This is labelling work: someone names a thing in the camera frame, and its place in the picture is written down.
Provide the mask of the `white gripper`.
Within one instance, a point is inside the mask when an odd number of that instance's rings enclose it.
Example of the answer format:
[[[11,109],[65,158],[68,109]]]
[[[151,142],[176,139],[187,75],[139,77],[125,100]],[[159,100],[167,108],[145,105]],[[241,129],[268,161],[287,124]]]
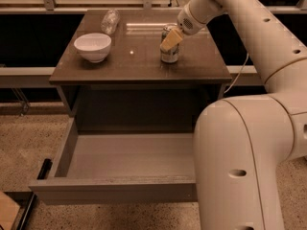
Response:
[[[205,23],[201,23],[193,17],[188,5],[178,14],[177,25],[180,29],[173,28],[161,42],[160,49],[162,51],[167,52],[178,45],[183,40],[183,34],[195,35],[205,27]]]

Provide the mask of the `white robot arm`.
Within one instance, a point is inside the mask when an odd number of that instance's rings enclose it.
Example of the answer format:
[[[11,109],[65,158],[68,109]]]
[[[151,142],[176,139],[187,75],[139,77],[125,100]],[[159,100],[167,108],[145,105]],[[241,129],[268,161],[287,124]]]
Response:
[[[191,0],[162,48],[228,14],[263,95],[210,104],[193,153],[202,230],[284,230],[276,168],[307,153],[307,48],[258,0]]]

